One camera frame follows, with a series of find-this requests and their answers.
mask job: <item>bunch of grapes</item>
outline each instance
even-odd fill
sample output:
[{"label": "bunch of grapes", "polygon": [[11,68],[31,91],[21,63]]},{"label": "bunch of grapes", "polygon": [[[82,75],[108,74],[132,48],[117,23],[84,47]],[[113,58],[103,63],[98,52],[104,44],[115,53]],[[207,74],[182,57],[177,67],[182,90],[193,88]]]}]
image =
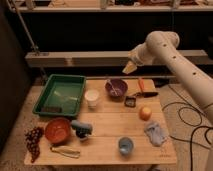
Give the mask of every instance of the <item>bunch of grapes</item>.
[{"label": "bunch of grapes", "polygon": [[27,149],[32,156],[31,163],[34,163],[34,161],[38,158],[40,154],[40,148],[38,143],[43,134],[44,130],[41,127],[35,127],[25,134]]}]

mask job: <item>black cable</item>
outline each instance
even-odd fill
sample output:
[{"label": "black cable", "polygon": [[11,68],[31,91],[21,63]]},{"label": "black cable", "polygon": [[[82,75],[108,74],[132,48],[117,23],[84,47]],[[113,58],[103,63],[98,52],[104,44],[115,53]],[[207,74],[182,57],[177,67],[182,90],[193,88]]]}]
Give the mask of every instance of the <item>black cable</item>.
[{"label": "black cable", "polygon": [[191,133],[191,138],[190,138],[190,161],[191,161],[190,170],[191,170],[191,171],[193,171],[193,154],[192,154],[193,136],[194,136],[195,132],[196,132],[198,129],[200,129],[200,128],[208,128],[207,131],[209,131],[209,129],[211,129],[211,130],[213,129],[212,127],[203,125],[203,126],[196,127],[196,128],[192,131],[192,133]]},{"label": "black cable", "polygon": [[207,129],[207,130],[205,131],[205,134],[204,134],[204,137],[205,137],[207,143],[210,144],[210,145],[211,145],[211,141],[209,141],[207,134],[208,134],[208,132],[209,132],[210,130],[212,130],[212,129],[213,129],[213,128]]},{"label": "black cable", "polygon": [[[208,137],[207,137],[207,134],[210,130],[213,130],[213,127],[209,127],[209,126],[200,126],[202,124],[202,116],[206,117],[206,115],[204,113],[202,113],[198,108],[194,107],[191,103],[189,103],[184,97],[182,97],[174,88],[172,88],[170,85],[168,85],[168,87],[178,96],[180,97],[184,102],[172,102],[172,103],[169,103],[167,104],[166,106],[164,106],[162,108],[162,110],[165,110],[165,108],[171,106],[171,105],[174,105],[174,104],[181,104],[181,105],[186,105],[184,107],[181,107],[179,110],[178,110],[178,115],[179,115],[179,118],[182,122],[184,122],[185,124],[189,125],[189,126],[193,126],[193,127],[196,127],[192,133],[191,133],[191,137],[190,137],[190,141],[188,140],[184,140],[184,139],[179,139],[179,138],[176,138],[176,137],[173,137],[173,136],[170,136],[171,138],[175,139],[175,140],[178,140],[178,141],[183,141],[183,142],[189,142],[190,143],[190,169],[191,171],[193,171],[193,153],[192,153],[192,144],[197,144],[203,148],[206,148],[206,149],[209,149],[208,147],[202,145],[202,144],[199,144],[197,142],[194,142],[193,141],[193,136],[194,136],[194,133],[200,129],[200,128],[208,128],[205,133],[204,133],[204,137],[207,141],[208,144],[211,145],[211,142],[209,141]],[[184,110],[184,109],[190,109],[190,110],[193,110],[196,112],[196,114],[199,115],[200,117],[200,122],[198,124],[191,124],[189,122],[186,122],[183,118],[182,118],[182,115],[181,115],[181,111]]]},{"label": "black cable", "polygon": [[[172,135],[170,135],[170,137],[171,137],[172,139],[176,140],[176,141],[182,141],[182,142],[190,143],[190,140],[184,140],[184,139],[181,139],[181,138],[174,137],[174,136],[172,136]],[[210,147],[207,147],[207,146],[205,146],[205,145],[203,145],[203,144],[200,144],[200,143],[198,143],[198,142],[193,141],[192,143],[195,144],[195,145],[198,145],[198,146],[200,146],[200,147],[202,147],[202,148],[205,148],[205,149],[207,149],[207,150],[210,150]]]},{"label": "black cable", "polygon": [[168,84],[168,87],[178,96],[180,97],[183,101],[185,101],[189,106],[191,106],[192,108],[194,108],[198,113],[200,113],[201,115],[205,116],[206,115],[201,112],[198,108],[196,108],[195,106],[193,106],[191,103],[189,103],[188,100],[186,100],[184,97],[182,97],[170,84]]},{"label": "black cable", "polygon": [[[162,110],[165,110],[167,107],[169,107],[169,106],[171,106],[171,105],[175,105],[175,104],[181,104],[181,105],[186,105],[186,106],[184,106],[184,107],[181,107],[181,108],[179,108],[178,109],[178,116],[179,116],[179,118],[180,118],[180,120],[182,121],[182,122],[184,122],[185,124],[187,124],[187,125],[189,125],[189,126],[193,126],[193,127],[196,127],[196,126],[200,126],[201,124],[202,124],[202,114],[201,114],[201,112],[199,111],[199,110],[197,110],[197,108],[195,108],[194,106],[192,106],[192,105],[190,105],[190,104],[188,104],[188,103],[185,103],[185,102],[172,102],[172,103],[169,103],[169,104],[167,104],[167,105],[165,105],[163,108],[162,108]],[[186,122],[184,119],[183,119],[183,117],[182,117],[182,110],[183,109],[190,109],[190,110],[193,110],[193,111],[195,111],[196,112],[196,114],[199,116],[199,118],[200,118],[200,121],[199,121],[199,123],[198,124],[191,124],[191,123],[189,123],[189,122]]]},{"label": "black cable", "polygon": [[[189,122],[186,122],[186,121],[182,118],[182,115],[181,115],[181,111],[182,111],[183,109],[194,110],[194,111],[196,112],[196,114],[197,114],[197,115],[199,116],[199,118],[200,118],[200,121],[198,122],[198,124],[191,124],[191,123],[189,123]],[[185,123],[186,125],[189,125],[189,126],[193,126],[193,127],[200,126],[200,125],[202,124],[202,122],[203,122],[203,119],[202,119],[201,114],[198,113],[197,110],[194,109],[194,108],[192,108],[192,107],[181,107],[181,108],[178,110],[178,116],[179,116],[179,118],[181,119],[181,121],[182,121],[183,123]]]}]

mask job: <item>white cup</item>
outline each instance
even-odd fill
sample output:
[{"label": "white cup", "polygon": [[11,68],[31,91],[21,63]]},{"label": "white cup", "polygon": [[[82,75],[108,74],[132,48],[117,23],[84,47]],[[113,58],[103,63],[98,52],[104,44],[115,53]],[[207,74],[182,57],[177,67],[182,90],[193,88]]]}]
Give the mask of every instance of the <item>white cup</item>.
[{"label": "white cup", "polygon": [[87,101],[88,107],[95,108],[99,101],[99,91],[95,89],[87,90],[84,97]]}]

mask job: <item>green tray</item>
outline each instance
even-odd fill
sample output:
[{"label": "green tray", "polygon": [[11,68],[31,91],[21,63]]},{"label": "green tray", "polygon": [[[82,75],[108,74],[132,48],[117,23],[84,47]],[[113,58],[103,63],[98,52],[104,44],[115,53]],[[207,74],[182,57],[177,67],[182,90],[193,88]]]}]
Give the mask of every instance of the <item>green tray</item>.
[{"label": "green tray", "polygon": [[[77,75],[52,74],[34,106],[33,113],[46,116],[76,118],[79,112],[86,78]],[[59,107],[61,112],[44,112],[43,107]]]}]

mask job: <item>orange bowl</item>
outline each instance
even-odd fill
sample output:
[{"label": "orange bowl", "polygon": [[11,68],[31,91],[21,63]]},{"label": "orange bowl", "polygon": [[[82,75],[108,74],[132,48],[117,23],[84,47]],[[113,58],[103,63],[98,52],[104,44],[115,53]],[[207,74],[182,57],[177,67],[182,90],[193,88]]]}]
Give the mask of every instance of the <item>orange bowl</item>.
[{"label": "orange bowl", "polygon": [[70,137],[70,128],[68,119],[54,118],[45,127],[44,135],[52,144],[63,143]]}]

